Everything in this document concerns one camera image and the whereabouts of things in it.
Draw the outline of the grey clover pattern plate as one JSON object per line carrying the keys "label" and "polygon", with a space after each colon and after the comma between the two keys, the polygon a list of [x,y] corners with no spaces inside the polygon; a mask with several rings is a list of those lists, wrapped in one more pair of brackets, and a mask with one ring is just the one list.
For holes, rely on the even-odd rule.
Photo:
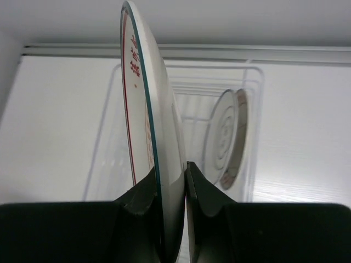
{"label": "grey clover pattern plate", "polygon": [[228,167],[238,126],[238,101],[233,90],[217,99],[208,122],[202,155],[202,172],[216,184]]}

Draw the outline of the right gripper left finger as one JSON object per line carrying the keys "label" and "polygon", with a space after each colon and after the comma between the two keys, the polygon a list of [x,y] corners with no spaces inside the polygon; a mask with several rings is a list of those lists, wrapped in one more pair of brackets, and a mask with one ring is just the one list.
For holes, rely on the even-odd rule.
{"label": "right gripper left finger", "polygon": [[1,262],[161,262],[154,171],[114,201],[1,206]]}

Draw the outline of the dark blue rimmed plate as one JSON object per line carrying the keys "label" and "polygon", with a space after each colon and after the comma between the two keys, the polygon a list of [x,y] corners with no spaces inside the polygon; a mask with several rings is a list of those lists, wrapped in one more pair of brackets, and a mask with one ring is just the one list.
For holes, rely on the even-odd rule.
{"label": "dark blue rimmed plate", "polygon": [[233,187],[234,182],[239,177],[240,167],[244,159],[244,150],[247,137],[248,125],[248,102],[247,94],[244,89],[236,91],[238,101],[238,118],[237,129],[235,134],[234,147],[229,159],[228,166],[220,179],[220,186],[224,190],[229,190]]}

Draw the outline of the orange sunburst plate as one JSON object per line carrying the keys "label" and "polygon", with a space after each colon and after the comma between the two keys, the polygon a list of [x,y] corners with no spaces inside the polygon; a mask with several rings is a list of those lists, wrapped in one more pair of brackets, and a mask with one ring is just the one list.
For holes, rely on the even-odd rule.
{"label": "orange sunburst plate", "polygon": [[132,178],[153,170],[164,262],[177,260],[184,225],[185,146],[168,73],[149,25],[132,1],[120,18],[121,69]]}

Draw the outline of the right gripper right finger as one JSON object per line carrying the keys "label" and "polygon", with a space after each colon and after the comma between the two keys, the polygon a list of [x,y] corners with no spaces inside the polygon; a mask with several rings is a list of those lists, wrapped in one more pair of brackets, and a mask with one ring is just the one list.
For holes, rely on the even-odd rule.
{"label": "right gripper right finger", "polygon": [[191,262],[350,262],[350,209],[334,203],[238,203],[187,163]]}

